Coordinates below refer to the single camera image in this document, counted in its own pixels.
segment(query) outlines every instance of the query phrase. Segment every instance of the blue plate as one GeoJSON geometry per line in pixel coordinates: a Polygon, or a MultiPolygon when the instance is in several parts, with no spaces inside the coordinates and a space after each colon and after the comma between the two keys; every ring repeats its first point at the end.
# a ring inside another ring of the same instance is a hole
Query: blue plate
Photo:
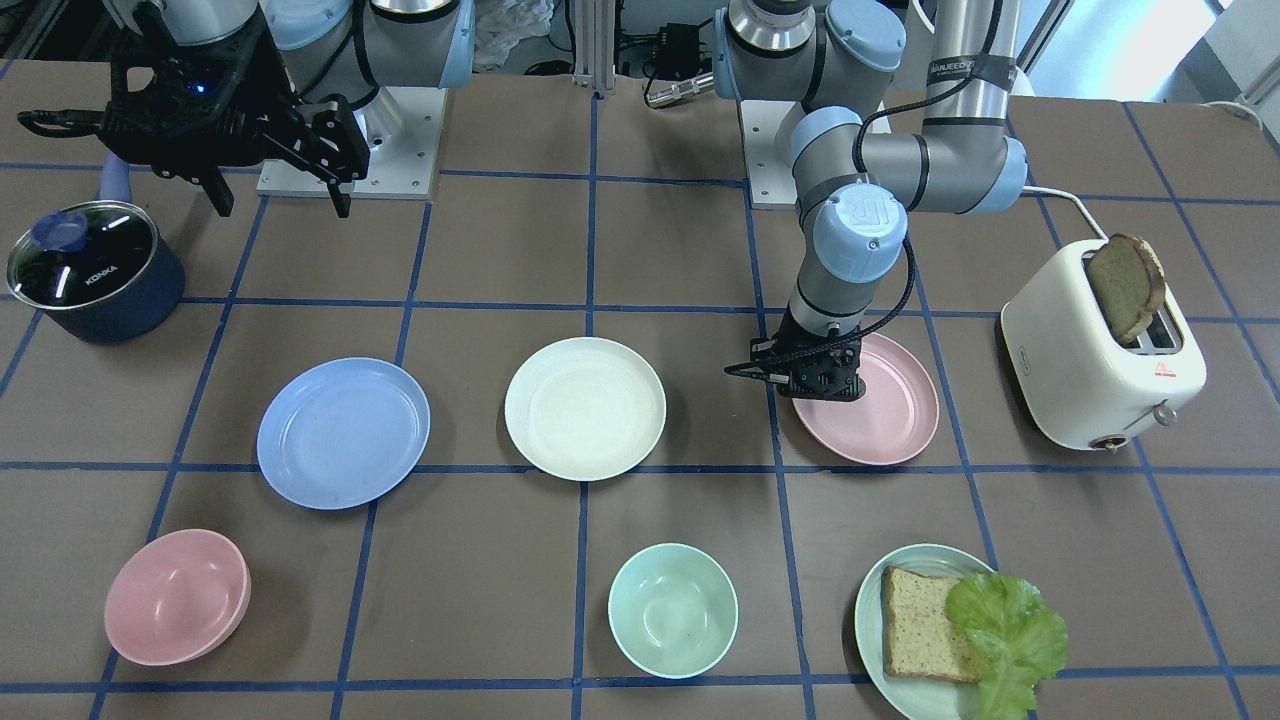
{"type": "Polygon", "coordinates": [[[275,396],[257,429],[257,461],[285,500],[342,510],[399,484],[430,428],[426,393],[408,373],[347,357],[302,373],[275,396]]]}

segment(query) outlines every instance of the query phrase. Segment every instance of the white mounting plate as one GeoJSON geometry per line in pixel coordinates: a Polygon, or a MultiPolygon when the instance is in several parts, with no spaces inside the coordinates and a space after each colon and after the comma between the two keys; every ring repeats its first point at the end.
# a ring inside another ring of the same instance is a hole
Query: white mounting plate
{"type": "MultiPolygon", "coordinates": [[[[397,140],[394,155],[381,147],[369,152],[369,177],[357,181],[352,197],[375,200],[430,200],[444,129],[448,91],[438,87],[384,87],[390,92],[413,135],[397,140]]],[[[329,197],[323,182],[284,160],[268,160],[257,179],[257,193],[283,197],[329,197]]]]}
{"type": "MultiPolygon", "coordinates": [[[[792,105],[795,102],[786,100],[742,100],[737,104],[746,177],[751,181],[751,208],[755,210],[795,209],[796,184],[791,178],[791,163],[773,142],[792,105]]],[[[888,118],[872,123],[870,132],[890,132],[888,118]]]]}

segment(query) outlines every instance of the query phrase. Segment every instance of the white power cord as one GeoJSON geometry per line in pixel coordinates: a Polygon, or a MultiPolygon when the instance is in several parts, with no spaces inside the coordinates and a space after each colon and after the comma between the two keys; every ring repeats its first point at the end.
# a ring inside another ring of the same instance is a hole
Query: white power cord
{"type": "Polygon", "coordinates": [[[1262,131],[1262,118],[1258,117],[1257,110],[1249,108],[1248,105],[1242,105],[1240,102],[1233,102],[1230,100],[1213,100],[1212,102],[1204,102],[1206,108],[1226,108],[1229,113],[1236,118],[1253,118],[1253,124],[1258,126],[1258,131],[1262,131]]]}
{"type": "Polygon", "coordinates": [[[1093,228],[1094,233],[1097,233],[1097,238],[1107,240],[1108,237],[1107,233],[1103,232],[1102,225],[1100,225],[1098,222],[1093,219],[1093,214],[1089,213],[1089,209],[1084,206],[1084,202],[1079,197],[1071,195],[1070,192],[1065,190],[1055,190],[1052,187],[1039,187],[1034,184],[1024,186],[1023,192],[1030,192],[1033,195],[1048,195],[1052,197],[1065,197],[1070,200],[1071,202],[1075,204],[1075,208],[1080,210],[1080,214],[1084,215],[1084,222],[1089,223],[1089,227],[1093,228]]]}

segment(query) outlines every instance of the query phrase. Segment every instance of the green lettuce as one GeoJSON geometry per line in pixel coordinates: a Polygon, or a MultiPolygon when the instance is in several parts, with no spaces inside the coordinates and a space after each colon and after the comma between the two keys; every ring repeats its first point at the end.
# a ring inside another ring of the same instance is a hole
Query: green lettuce
{"type": "Polygon", "coordinates": [[[978,683],[978,720],[1023,720],[1036,707],[1036,683],[1066,666],[1066,621],[1021,578],[969,575],[951,588],[947,618],[991,661],[978,683]]]}

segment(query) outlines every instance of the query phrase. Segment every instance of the toast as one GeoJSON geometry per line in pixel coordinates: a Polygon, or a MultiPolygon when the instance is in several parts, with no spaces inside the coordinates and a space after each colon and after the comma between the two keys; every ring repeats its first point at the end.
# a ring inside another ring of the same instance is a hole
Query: toast
{"type": "Polygon", "coordinates": [[[884,597],[884,673],[977,683],[988,661],[947,619],[947,593],[960,578],[932,578],[890,566],[884,597]]]}
{"type": "Polygon", "coordinates": [[[1084,268],[1111,337],[1129,345],[1165,304],[1165,270],[1140,237],[1114,234],[1084,268]]]}

